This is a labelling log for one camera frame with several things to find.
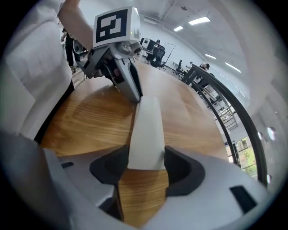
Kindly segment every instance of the white ceiling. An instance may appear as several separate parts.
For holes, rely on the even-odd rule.
[[[184,29],[177,35],[191,44],[202,55],[210,54],[217,58],[207,57],[210,64],[225,68],[227,72],[247,82],[247,65],[238,39],[224,17],[215,9],[217,0],[105,0],[114,8],[133,5],[140,15],[157,20],[158,25],[173,32],[182,26]],[[197,18],[207,16],[211,21],[191,26],[188,24]],[[241,74],[225,65],[232,64],[241,70]]]

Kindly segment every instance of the wooden table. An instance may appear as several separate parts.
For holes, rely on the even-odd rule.
[[[159,69],[136,66],[143,94],[160,101],[165,144],[228,160],[213,116],[196,92]],[[87,79],[57,111],[41,145],[65,156],[129,144],[135,108],[108,79]],[[146,223],[165,202],[167,186],[166,170],[127,169],[119,182],[125,222]]]

